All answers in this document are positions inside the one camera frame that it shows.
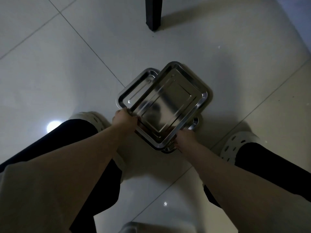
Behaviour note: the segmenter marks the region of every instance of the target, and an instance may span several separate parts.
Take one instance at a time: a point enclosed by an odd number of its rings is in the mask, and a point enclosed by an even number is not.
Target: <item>stainless steel tray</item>
[[[197,110],[207,102],[208,89],[179,62],[161,72],[149,68],[116,99],[117,106],[140,117],[136,133],[154,149],[170,153],[178,130],[193,129]]]

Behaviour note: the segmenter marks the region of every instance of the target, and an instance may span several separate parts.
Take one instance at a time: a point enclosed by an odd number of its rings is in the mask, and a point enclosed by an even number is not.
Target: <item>white tile floor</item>
[[[144,5],[0,0],[0,162],[42,137],[49,121],[75,111],[110,120],[123,86],[145,68],[179,61],[213,92],[197,131],[204,145],[219,151],[228,132],[251,128],[270,150],[311,171],[310,54],[276,1],[163,0],[155,33]],[[95,216],[98,232],[118,232],[133,219],[182,231],[237,231],[178,152],[156,152],[133,135],[120,153],[127,180],[119,201]]]

